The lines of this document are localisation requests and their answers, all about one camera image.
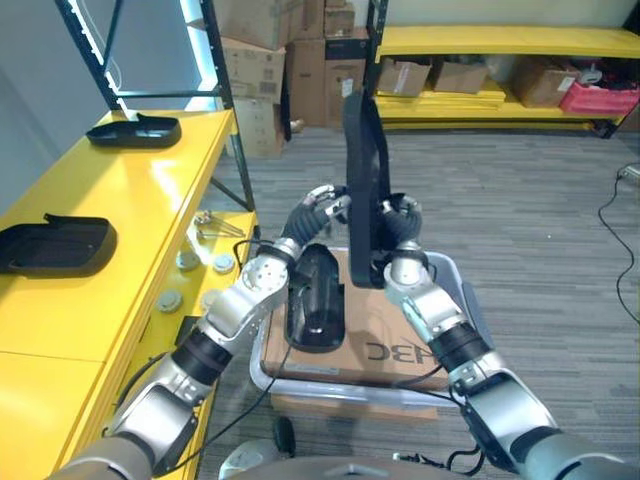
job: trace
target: metal shelf frame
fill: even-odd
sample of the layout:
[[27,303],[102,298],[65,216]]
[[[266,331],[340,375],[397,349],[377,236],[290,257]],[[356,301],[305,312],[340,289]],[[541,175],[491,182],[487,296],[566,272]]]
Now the metal shelf frame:
[[[379,57],[380,46],[383,44],[383,34],[384,28],[386,25],[386,16],[387,16],[387,7],[389,0],[369,0],[369,7],[367,11],[367,31],[369,33],[369,52],[367,56],[366,62],[366,70],[364,77],[364,89],[365,91],[371,95],[375,95],[376,82],[378,77],[380,76],[380,71],[382,69],[381,58]],[[629,30],[635,34],[640,34],[639,32],[639,18],[640,18],[640,10],[639,4],[636,4],[634,10],[631,12],[627,21],[625,22],[623,28]],[[611,138],[618,127],[623,123],[624,118],[620,117],[618,119],[598,119],[598,118],[585,118],[585,122],[591,123],[591,130],[596,133],[601,138]],[[403,126],[406,125],[415,125],[412,128],[418,128],[420,122],[417,122],[415,119],[407,120],[407,122],[400,122]],[[433,128],[433,122],[430,123],[429,128]],[[517,122],[519,125],[524,125],[526,122],[523,119],[518,119]],[[468,126],[473,126],[474,121],[469,120],[466,122]]]
[[[123,99],[134,98],[191,98],[191,97],[211,97],[220,98],[224,109],[234,110],[233,96],[231,94],[231,83],[229,82],[229,75],[227,73],[227,66],[224,61],[224,54],[222,50],[222,43],[220,41],[220,32],[218,31],[218,22],[216,20],[216,13],[213,7],[213,2],[209,0],[199,0],[200,9],[202,11],[202,18],[204,20],[204,28],[209,40],[209,51],[213,60],[213,65],[218,77],[217,85],[210,91],[202,90],[178,90],[178,91],[164,91],[164,92],[152,92],[146,90],[130,90],[130,91],[114,91],[106,77],[107,67],[111,59],[111,49],[118,29],[118,21],[120,19],[120,13],[124,0],[115,0],[113,14],[111,16],[109,24],[109,32],[107,40],[105,42],[104,52],[102,53],[102,62],[93,52],[93,48],[89,42],[87,35],[84,33],[84,29],[80,23],[80,20],[73,9],[72,4],[68,0],[55,0],[56,6],[60,11],[62,19],[73,39],[76,47],[78,48],[80,55],[87,65],[93,80],[96,82],[98,90],[102,94],[104,101],[110,110],[122,110]],[[244,192],[244,198],[236,195],[231,189],[225,186],[222,182],[215,179],[213,176],[210,179],[210,183],[222,191],[225,195],[231,198],[234,202],[240,205],[242,208],[249,212],[255,211],[255,200],[253,197],[253,189],[251,187],[251,180],[249,178],[249,171],[247,169],[247,161],[244,155],[244,149],[242,147],[242,139],[240,138],[240,132],[237,128],[231,133],[231,145],[234,151],[234,157],[236,165],[238,167],[238,173],[240,175],[240,181],[242,182],[242,189]]]

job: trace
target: power cord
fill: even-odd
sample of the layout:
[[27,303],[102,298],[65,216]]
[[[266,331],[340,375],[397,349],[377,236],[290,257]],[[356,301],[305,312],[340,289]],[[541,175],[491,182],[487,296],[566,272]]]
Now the power cord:
[[404,388],[410,387],[411,385],[415,385],[416,383],[422,383],[428,378],[433,377],[436,373],[442,370],[442,365],[436,366],[433,370],[428,371],[424,375],[420,375],[419,377],[409,378],[408,380],[398,380],[397,382],[393,382],[391,384],[392,388]]
[[242,263],[242,261],[240,260],[240,254],[238,253],[238,247],[240,245],[244,245],[245,243],[249,243],[251,245],[273,245],[273,242],[271,240],[258,240],[256,238],[249,238],[247,240],[240,240],[239,242],[237,242],[234,246],[233,246],[233,256],[236,257],[236,262],[238,263],[238,268],[240,270],[242,270],[242,267],[244,267],[244,263]]
[[604,219],[604,217],[602,216],[602,212],[605,208],[609,207],[617,198],[618,196],[618,183],[620,182],[620,180],[622,178],[624,178],[622,176],[622,172],[624,171],[625,168],[631,166],[631,165],[640,165],[640,162],[631,162],[626,164],[625,166],[619,168],[616,172],[616,181],[613,184],[613,195],[611,196],[611,198],[609,199],[609,201],[607,203],[605,203],[604,205],[602,205],[599,209],[598,209],[598,218],[600,219],[600,222],[602,223],[602,225],[604,225],[607,230],[609,230],[609,232],[611,232],[611,235],[614,236],[614,238],[618,241],[618,243],[620,243],[620,245],[622,245],[625,250],[629,253],[629,257],[631,257],[631,263],[629,264],[629,266],[624,269],[624,271],[618,275],[618,278],[616,280],[616,294],[618,295],[618,301],[620,302],[620,305],[622,305],[622,308],[624,308],[625,312],[627,312],[629,314],[629,316],[638,324],[640,325],[640,318],[638,318],[629,307],[627,307],[627,304],[625,303],[624,299],[622,298],[622,293],[620,292],[620,283],[622,282],[622,279],[624,278],[624,276],[629,273],[633,267],[636,264],[636,257],[633,254],[633,250],[631,250],[631,248],[629,247],[629,245],[627,245],[624,240],[622,240],[622,238],[620,238],[620,236],[618,235],[618,233],[613,229],[613,227],[611,227],[611,225],[609,225],[607,223],[607,221]]
[[238,422],[244,420],[244,418],[246,416],[250,415],[251,412],[253,412],[260,405],[262,400],[264,400],[264,397],[266,397],[269,394],[269,391],[271,390],[271,387],[273,387],[273,384],[276,382],[276,380],[282,374],[282,370],[284,369],[284,364],[286,363],[287,359],[289,358],[289,353],[291,353],[291,345],[289,345],[289,348],[287,348],[287,352],[284,354],[284,358],[282,359],[282,363],[280,363],[280,366],[278,367],[278,371],[276,372],[276,374],[271,379],[271,382],[269,382],[269,385],[267,385],[267,388],[265,388],[262,391],[262,393],[258,396],[258,398],[256,398],[256,400],[251,404],[251,406],[249,408],[247,408],[244,412],[242,412],[240,415],[238,415],[231,423],[228,423],[224,428],[219,430],[218,433],[216,433],[213,437],[211,437],[209,440],[207,440],[204,443],[204,445],[202,445],[198,450],[193,452],[191,455],[189,455],[187,458],[185,458],[182,462],[178,463],[175,467],[172,467],[172,468],[166,470],[162,475],[160,475],[160,477],[164,477],[165,475],[169,475],[170,473],[173,473],[173,472],[175,472],[177,470],[180,470],[182,467],[184,467],[191,460],[193,460],[194,458],[198,457],[206,448],[209,447],[209,445],[211,445],[218,438],[220,438],[222,435],[224,435],[229,429],[231,429],[233,426],[235,426]]
[[122,389],[122,392],[118,397],[118,400],[116,401],[116,410],[120,408],[120,406],[124,403],[125,398],[127,398],[127,395],[129,395],[129,392],[131,391],[133,386],[136,384],[136,382],[140,379],[140,377],[142,377],[142,375],[144,375],[145,372],[149,370],[153,365],[158,363],[162,359],[162,357],[165,356],[166,353],[167,352],[162,352],[154,357],[150,357],[147,363],[145,363],[142,367],[140,367],[140,369],[131,376],[127,384]]
[[394,454],[393,457],[394,459],[397,459],[397,460],[404,460],[404,461],[414,462],[414,463],[422,463],[424,465],[429,465],[431,467],[441,468],[443,470],[448,470],[450,472],[453,472],[454,471],[453,461],[455,460],[456,457],[460,455],[467,455],[467,456],[476,455],[478,452],[480,452],[480,457],[478,457],[478,461],[476,462],[475,466],[471,470],[468,470],[466,472],[457,472],[460,475],[464,475],[466,477],[473,477],[476,473],[478,473],[482,469],[482,466],[484,465],[484,461],[486,459],[484,452],[480,451],[480,445],[478,444],[476,444],[476,446],[472,450],[456,450],[451,455],[449,455],[449,458],[447,459],[446,463],[436,462],[435,460],[431,460],[430,458],[419,453],[416,453],[415,455],[399,455],[396,453]]

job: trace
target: robotic hand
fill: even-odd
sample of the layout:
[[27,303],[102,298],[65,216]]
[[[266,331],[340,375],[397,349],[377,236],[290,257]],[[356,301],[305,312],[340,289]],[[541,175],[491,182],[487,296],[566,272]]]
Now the robotic hand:
[[[326,207],[319,207],[330,200]],[[51,478],[146,480],[174,466],[196,427],[193,408],[211,392],[232,356],[245,348],[259,322],[286,299],[288,270],[304,245],[350,199],[331,185],[310,192],[291,212],[273,245],[262,246],[197,323],[184,343],[167,354],[144,384],[116,411],[105,438]],[[449,373],[464,399],[461,413],[495,466],[530,480],[638,478],[638,469],[579,437],[562,432],[549,411],[491,350],[463,311],[427,271],[418,244],[420,207],[410,197],[382,202],[387,236],[397,248],[384,268],[385,293]],[[299,458],[244,472],[238,478],[454,478],[429,467],[373,459]]]
[[304,246],[349,206],[344,187],[318,187],[293,209],[273,245],[263,245],[185,341],[117,409],[105,437],[51,478],[146,480],[176,465],[197,426],[194,407],[263,318],[285,302],[289,269]]
[[560,430],[462,309],[431,281],[417,242],[415,201],[404,197],[391,203],[383,202],[383,214],[397,249],[384,269],[385,294],[448,372],[452,390],[465,399],[461,413],[491,463],[531,480],[640,478],[638,468]]

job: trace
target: plastic tray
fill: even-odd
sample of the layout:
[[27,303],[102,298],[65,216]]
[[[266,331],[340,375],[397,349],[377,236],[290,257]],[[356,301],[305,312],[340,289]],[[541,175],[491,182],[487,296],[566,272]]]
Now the plastic tray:
[[[429,256],[429,262],[438,269],[436,283],[451,295],[451,298],[465,311],[485,341],[492,346],[491,336],[482,318],[471,285],[462,281],[456,264],[449,257],[437,252],[427,252],[427,255]],[[251,380],[261,390],[267,388],[272,380],[272,377],[267,375],[260,366],[267,326],[268,322],[263,322],[255,338],[249,366]],[[271,393],[298,398],[334,399],[369,405],[402,407],[404,409],[455,406],[451,402],[409,390],[283,378],[279,378],[274,382],[271,387]]]
[[560,108],[571,113],[627,115],[640,99],[640,89],[607,90],[595,86],[583,87],[573,82],[560,102]]

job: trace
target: black cable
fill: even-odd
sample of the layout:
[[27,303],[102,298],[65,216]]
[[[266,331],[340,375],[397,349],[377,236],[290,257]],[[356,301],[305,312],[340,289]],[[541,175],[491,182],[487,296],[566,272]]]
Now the black cable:
[[460,403],[458,400],[456,400],[453,396],[447,397],[446,395],[442,395],[440,393],[429,392],[427,390],[424,390],[424,391],[423,390],[418,390],[416,388],[403,387],[403,389],[404,390],[409,390],[411,392],[421,393],[423,395],[429,395],[430,397],[439,398],[441,400],[446,400],[447,402],[454,403],[455,405],[457,405],[460,408],[464,407],[464,405],[462,403]]
[[242,270],[242,267],[244,267],[244,264],[242,263],[242,261],[240,261],[240,254],[238,253],[238,247],[240,245],[244,245],[245,243],[250,243],[251,245],[262,245],[263,243],[266,243],[268,245],[273,245],[273,242],[271,240],[258,240],[256,238],[249,238],[247,240],[240,240],[239,242],[237,242],[233,246],[233,255],[236,257],[236,262],[238,263],[238,268],[240,270]]
[[125,398],[127,398],[127,395],[129,395],[129,392],[131,391],[133,386],[136,384],[136,382],[140,380],[140,377],[142,377],[142,375],[144,375],[145,372],[149,370],[153,365],[158,363],[158,361],[160,361],[160,359],[164,357],[166,353],[167,352],[163,352],[156,355],[155,357],[150,357],[147,363],[145,363],[142,367],[140,367],[140,369],[131,376],[127,384],[122,389],[122,392],[120,392],[120,396],[116,401],[116,410],[120,408],[120,406],[124,403]]
[[287,361],[287,359],[289,358],[289,353],[290,352],[291,352],[291,345],[289,345],[289,348],[287,348],[287,352],[284,354],[284,358],[282,359],[282,363],[280,363],[280,367],[278,367],[278,371],[276,372],[276,374],[271,379],[271,382],[269,382],[269,385],[267,385],[267,388],[265,388],[262,391],[262,393],[258,396],[258,398],[256,398],[256,400],[253,402],[253,404],[251,404],[251,406],[249,408],[247,408],[244,412],[242,412],[240,415],[238,415],[231,423],[227,424],[224,428],[222,428],[220,431],[218,431],[218,433],[216,433],[213,437],[211,437],[209,440],[207,440],[198,450],[193,452],[191,455],[189,455],[187,458],[185,458],[182,462],[178,463],[175,467],[172,467],[172,468],[166,470],[162,475],[160,475],[160,477],[164,477],[165,475],[173,473],[176,470],[179,470],[182,467],[184,467],[191,460],[193,460],[194,458],[198,457],[198,455],[200,455],[207,447],[209,447],[209,445],[211,445],[214,441],[216,441],[218,438],[220,438],[222,435],[224,435],[234,425],[236,425],[238,422],[244,420],[244,418],[247,415],[251,414],[251,412],[253,412],[260,405],[260,403],[262,402],[264,397],[267,396],[267,394],[271,390],[271,387],[276,382],[278,377],[280,377],[280,374],[282,373],[282,370],[284,369],[284,364]]
[[433,263],[430,263],[429,266],[433,267],[433,274],[431,275],[431,280],[435,282],[436,278],[438,278],[438,267],[436,267],[435,264]]
[[458,457],[460,455],[465,455],[465,456],[475,455],[479,451],[480,451],[480,445],[478,445],[477,443],[476,443],[476,446],[473,447],[472,450],[456,450],[451,455],[449,455],[449,458],[447,459],[447,463],[445,465],[445,468],[447,470],[451,470],[451,467],[453,466],[453,461],[456,459],[456,457]]
[[478,473],[482,469],[482,466],[484,465],[485,458],[486,457],[484,455],[484,452],[481,452],[480,453],[480,458],[478,458],[478,463],[476,463],[476,466],[473,467],[468,472],[464,472],[463,475],[466,476],[466,477],[473,477],[476,473]]
[[392,388],[410,387],[411,385],[424,382],[426,379],[433,377],[440,370],[442,370],[442,365],[436,366],[434,369],[429,370],[427,373],[425,373],[424,375],[420,375],[419,377],[409,378],[407,380],[398,380],[397,382],[393,382],[391,384],[391,387]]
[[607,221],[604,219],[604,217],[602,216],[602,211],[609,207],[616,199],[616,197],[618,196],[618,182],[620,182],[620,180],[623,178],[622,176],[622,171],[631,166],[631,165],[640,165],[640,162],[631,162],[626,164],[624,167],[621,167],[618,169],[618,171],[616,172],[616,181],[613,184],[613,195],[611,196],[611,198],[609,199],[609,201],[607,203],[605,203],[604,205],[602,205],[599,209],[598,209],[598,218],[600,219],[600,222],[602,222],[602,224],[607,228],[607,230],[609,230],[609,232],[611,233],[611,235],[613,235],[615,237],[615,239],[618,241],[618,243],[620,243],[620,245],[622,245],[625,250],[627,251],[627,253],[629,253],[629,257],[631,257],[631,263],[629,264],[629,266],[624,269],[624,271],[618,275],[618,278],[616,280],[616,294],[618,295],[618,300],[620,301],[620,305],[622,305],[622,308],[624,308],[625,312],[627,312],[629,314],[629,316],[638,324],[640,325],[640,318],[638,318],[629,307],[627,307],[627,304],[624,302],[624,299],[622,298],[622,293],[620,292],[620,283],[622,282],[622,279],[624,278],[624,276],[629,273],[633,267],[636,264],[636,257],[633,254],[633,250],[631,250],[631,248],[629,247],[629,245],[627,245],[624,240],[622,240],[622,238],[620,238],[620,236],[616,233],[616,231],[611,227],[611,225],[609,225],[607,223]]

